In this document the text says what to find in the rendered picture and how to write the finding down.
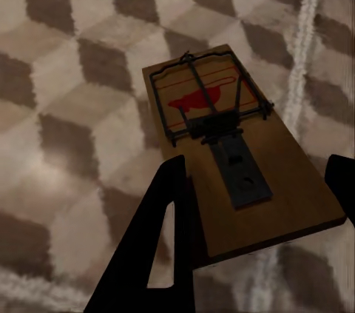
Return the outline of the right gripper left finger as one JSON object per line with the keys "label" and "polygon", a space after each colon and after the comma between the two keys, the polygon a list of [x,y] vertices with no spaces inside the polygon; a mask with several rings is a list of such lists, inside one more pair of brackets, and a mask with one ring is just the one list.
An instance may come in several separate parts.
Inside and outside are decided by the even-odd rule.
{"label": "right gripper left finger", "polygon": [[[147,288],[169,203],[175,203],[174,283]],[[195,313],[184,155],[163,162],[84,313]]]}

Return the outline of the mousetrap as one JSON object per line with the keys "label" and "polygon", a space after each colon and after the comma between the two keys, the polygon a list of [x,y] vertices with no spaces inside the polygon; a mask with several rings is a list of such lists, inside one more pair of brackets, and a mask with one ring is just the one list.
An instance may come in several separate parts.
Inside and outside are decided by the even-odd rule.
{"label": "mousetrap", "polygon": [[185,157],[192,270],[346,222],[228,44],[142,73],[163,162]]}

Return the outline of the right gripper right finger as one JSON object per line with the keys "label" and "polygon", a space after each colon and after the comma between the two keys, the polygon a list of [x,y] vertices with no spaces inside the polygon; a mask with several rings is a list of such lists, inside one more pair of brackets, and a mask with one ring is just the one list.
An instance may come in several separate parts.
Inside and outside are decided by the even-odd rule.
{"label": "right gripper right finger", "polygon": [[325,182],[355,227],[355,159],[331,155],[325,170]]}

